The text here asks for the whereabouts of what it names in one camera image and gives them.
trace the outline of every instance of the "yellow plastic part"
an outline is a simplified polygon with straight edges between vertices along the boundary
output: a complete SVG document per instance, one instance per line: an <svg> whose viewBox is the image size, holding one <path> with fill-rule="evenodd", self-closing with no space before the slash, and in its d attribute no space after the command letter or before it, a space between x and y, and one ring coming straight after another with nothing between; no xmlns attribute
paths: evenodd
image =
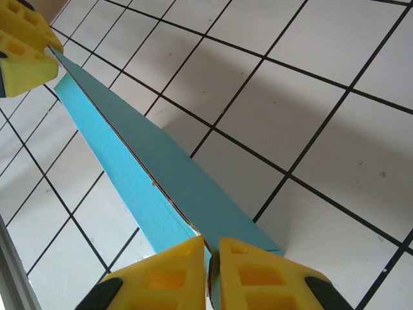
<svg viewBox="0 0 413 310"><path fill-rule="evenodd" d="M38 11L18 0L0 0L0 87L6 97L22 94L57 76L57 62L44 54L47 45L63 52L62 44Z"/></svg>
<svg viewBox="0 0 413 310"><path fill-rule="evenodd" d="M304 279L322 273L233 238L219 241L221 310L323 310Z"/></svg>
<svg viewBox="0 0 413 310"><path fill-rule="evenodd" d="M107 310L205 310L204 241L194 237L109 274L123 285Z"/></svg>

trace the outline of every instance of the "black rubber pad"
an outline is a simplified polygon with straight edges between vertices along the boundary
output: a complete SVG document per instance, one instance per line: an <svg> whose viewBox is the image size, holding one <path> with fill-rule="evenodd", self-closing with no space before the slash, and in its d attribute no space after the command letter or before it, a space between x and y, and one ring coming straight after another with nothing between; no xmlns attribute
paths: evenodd
<svg viewBox="0 0 413 310"><path fill-rule="evenodd" d="M3 83L3 77L1 75L1 68L0 68L0 98L6 97L6 89L5 84Z"/></svg>
<svg viewBox="0 0 413 310"><path fill-rule="evenodd" d="M313 276L306 277L305 282L324 310L353 310L331 283Z"/></svg>
<svg viewBox="0 0 413 310"><path fill-rule="evenodd" d="M108 309L122 285L123 281L120 278L112 278L95 285L75 310Z"/></svg>
<svg viewBox="0 0 413 310"><path fill-rule="evenodd" d="M34 11L34 7L29 2L27 2L26 0L17 0L17 1L19 1L22 5L24 5L28 9Z"/></svg>

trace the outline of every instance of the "blue foam board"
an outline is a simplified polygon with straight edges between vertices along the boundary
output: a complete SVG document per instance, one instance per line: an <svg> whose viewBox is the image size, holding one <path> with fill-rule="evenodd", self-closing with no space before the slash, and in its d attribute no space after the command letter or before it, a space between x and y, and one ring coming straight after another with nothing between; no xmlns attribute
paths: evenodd
<svg viewBox="0 0 413 310"><path fill-rule="evenodd" d="M168 134L54 53L68 72L56 94L156 252L195 236L190 223L216 260L220 237L283 254ZM219 272L218 264L214 272ZM213 298L219 309L217 274L215 280Z"/></svg>

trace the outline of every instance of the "white tile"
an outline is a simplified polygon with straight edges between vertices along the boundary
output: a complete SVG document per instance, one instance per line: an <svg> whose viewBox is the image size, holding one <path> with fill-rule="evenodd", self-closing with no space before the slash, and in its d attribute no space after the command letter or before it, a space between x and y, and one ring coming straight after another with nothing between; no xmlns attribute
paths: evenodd
<svg viewBox="0 0 413 310"><path fill-rule="evenodd" d="M309 1L270 57L349 85L403 9L377 1Z"/></svg>
<svg viewBox="0 0 413 310"><path fill-rule="evenodd" d="M0 98L0 109L6 114L6 117L10 117L13 111L19 106L20 102L25 98L27 93L18 95L12 98Z"/></svg>
<svg viewBox="0 0 413 310"><path fill-rule="evenodd" d="M213 123L259 59L204 40L165 91L165 96Z"/></svg>
<svg viewBox="0 0 413 310"><path fill-rule="evenodd" d="M381 284L366 310L412 309L413 256L405 253Z"/></svg>
<svg viewBox="0 0 413 310"><path fill-rule="evenodd" d="M73 211L101 171L93 152L77 133L47 175L67 207Z"/></svg>
<svg viewBox="0 0 413 310"><path fill-rule="evenodd" d="M106 87L110 86L110 84L113 82L113 80L115 80L116 76L119 73L116 68L105 63L95 55L92 55L89 58L83 68Z"/></svg>
<svg viewBox="0 0 413 310"><path fill-rule="evenodd" d="M7 227L26 271L67 218L68 213L43 179Z"/></svg>
<svg viewBox="0 0 413 310"><path fill-rule="evenodd" d="M133 0L129 7L156 17L162 17L172 2L173 0Z"/></svg>
<svg viewBox="0 0 413 310"><path fill-rule="evenodd" d="M288 170L343 93L264 62L217 127Z"/></svg>
<svg viewBox="0 0 413 310"><path fill-rule="evenodd" d="M122 269L155 254L156 253L153 248L145 238L145 235L141 230L139 230L121 256L116 260L116 263L111 268L111 271L114 272Z"/></svg>
<svg viewBox="0 0 413 310"><path fill-rule="evenodd" d="M68 41L65 45L65 56L80 67L83 65L83 63L85 63L89 55L90 52L85 50L83 47L80 47L73 41ZM59 73L57 74L57 77L48 82L47 86L49 86L50 89L54 90L54 87L60 82L65 74L66 70L63 67L59 67Z"/></svg>
<svg viewBox="0 0 413 310"><path fill-rule="evenodd" d="M169 134L190 155L208 127L164 99L159 99L147 118Z"/></svg>
<svg viewBox="0 0 413 310"><path fill-rule="evenodd" d="M0 213L8 223L42 175L25 149L21 149L0 177Z"/></svg>
<svg viewBox="0 0 413 310"><path fill-rule="evenodd" d="M123 10L120 6L113 5L112 3L98 1L73 34L73 39L94 50Z"/></svg>
<svg viewBox="0 0 413 310"><path fill-rule="evenodd" d="M404 18L361 77L356 89L413 109L413 12Z"/></svg>
<svg viewBox="0 0 413 310"><path fill-rule="evenodd" d="M21 139L26 141L56 98L44 86L32 89L10 118Z"/></svg>
<svg viewBox="0 0 413 310"><path fill-rule="evenodd" d="M283 178L274 168L215 132L194 160L250 218Z"/></svg>
<svg viewBox="0 0 413 310"><path fill-rule="evenodd" d="M53 27L70 36L97 0L70 0Z"/></svg>
<svg viewBox="0 0 413 310"><path fill-rule="evenodd" d="M123 68L156 23L156 19L126 10L96 53Z"/></svg>
<svg viewBox="0 0 413 310"><path fill-rule="evenodd" d="M285 258L325 274L353 307L397 249L293 181L257 224L285 250Z"/></svg>
<svg viewBox="0 0 413 310"><path fill-rule="evenodd" d="M265 54L302 2L232 1L208 35Z"/></svg>
<svg viewBox="0 0 413 310"><path fill-rule="evenodd" d="M351 94L295 175L403 241L413 223L412 116Z"/></svg>
<svg viewBox="0 0 413 310"><path fill-rule="evenodd" d="M192 30L206 32L227 3L228 0L176 0L164 19Z"/></svg>
<svg viewBox="0 0 413 310"><path fill-rule="evenodd" d="M110 90L144 114L157 98L154 92L123 73L116 79Z"/></svg>
<svg viewBox="0 0 413 310"><path fill-rule="evenodd" d="M22 144L9 124L0 130L0 175L17 154Z"/></svg>
<svg viewBox="0 0 413 310"><path fill-rule="evenodd" d="M160 23L126 67L126 71L161 91L201 38Z"/></svg>
<svg viewBox="0 0 413 310"><path fill-rule="evenodd" d="M135 219L104 174L74 214L107 265L137 228Z"/></svg>
<svg viewBox="0 0 413 310"><path fill-rule="evenodd" d="M105 269L69 221L29 274L42 310L74 309Z"/></svg>
<svg viewBox="0 0 413 310"><path fill-rule="evenodd" d="M76 132L76 126L65 107L57 102L26 145L44 171Z"/></svg>

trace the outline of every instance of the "yellow clamp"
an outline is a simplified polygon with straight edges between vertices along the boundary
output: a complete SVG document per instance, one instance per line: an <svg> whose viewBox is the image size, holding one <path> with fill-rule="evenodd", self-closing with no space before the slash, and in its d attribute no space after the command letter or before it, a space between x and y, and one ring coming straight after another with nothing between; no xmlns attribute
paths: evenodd
<svg viewBox="0 0 413 310"><path fill-rule="evenodd" d="M25 0L0 0L0 98L14 97L57 76L47 45L63 46L43 16Z"/></svg>
<svg viewBox="0 0 413 310"><path fill-rule="evenodd" d="M204 240L107 275L76 310L205 310ZM221 310L352 310L322 273L233 238L219 241Z"/></svg>

